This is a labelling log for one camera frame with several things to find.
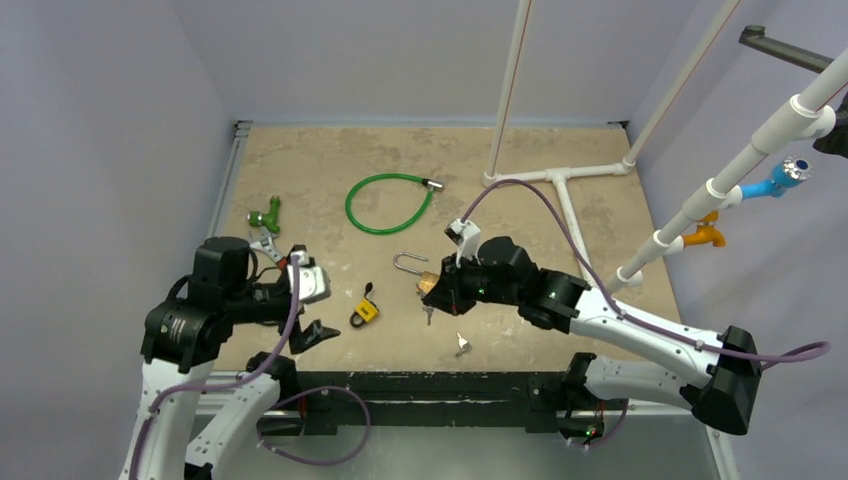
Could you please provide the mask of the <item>large brass padlock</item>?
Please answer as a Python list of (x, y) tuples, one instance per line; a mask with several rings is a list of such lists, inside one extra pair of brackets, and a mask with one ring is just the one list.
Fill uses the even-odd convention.
[(398, 252), (393, 256), (393, 265), (398, 270), (410, 273), (415, 275), (418, 280), (416, 283), (416, 291), (421, 296), (424, 297), (429, 294), (433, 288), (436, 286), (440, 279), (440, 275), (435, 272), (418, 270), (402, 264), (402, 259), (410, 258), (421, 262), (428, 262), (429, 259), (427, 257), (410, 253), (410, 252)]

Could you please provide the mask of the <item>small yellow padlock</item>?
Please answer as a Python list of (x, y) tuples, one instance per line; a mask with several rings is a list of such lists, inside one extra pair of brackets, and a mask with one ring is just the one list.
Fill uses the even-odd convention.
[(349, 318), (349, 324), (352, 328), (362, 328), (379, 317), (380, 310), (369, 297), (373, 289), (374, 284), (372, 282), (368, 282), (365, 286), (362, 300), (354, 308), (353, 313)]

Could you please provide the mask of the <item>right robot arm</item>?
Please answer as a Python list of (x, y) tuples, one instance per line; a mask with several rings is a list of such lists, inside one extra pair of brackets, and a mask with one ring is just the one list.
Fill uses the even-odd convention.
[(746, 330), (685, 327), (627, 309), (579, 277), (538, 267), (508, 236), (485, 241), (472, 257), (452, 254), (420, 280), (422, 303), (459, 316), (478, 303), (507, 305), (542, 330), (600, 340), (639, 356), (597, 357), (564, 376), (561, 392), (576, 407), (596, 398), (633, 398), (686, 409), (727, 434), (748, 433), (763, 367)]

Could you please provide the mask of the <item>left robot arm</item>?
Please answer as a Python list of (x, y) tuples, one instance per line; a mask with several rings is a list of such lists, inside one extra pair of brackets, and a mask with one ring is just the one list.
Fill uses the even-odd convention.
[[(326, 270), (304, 246), (273, 268), (277, 280), (262, 283), (246, 240), (208, 238), (195, 251), (191, 273), (147, 314), (141, 397), (121, 478), (218, 478), (262, 413), (295, 402), (298, 372), (282, 349), (303, 353), (339, 333), (318, 320), (299, 322), (304, 305), (331, 294)], [(279, 328), (274, 349), (252, 357), (242, 376), (210, 384), (235, 325), (265, 322)]]

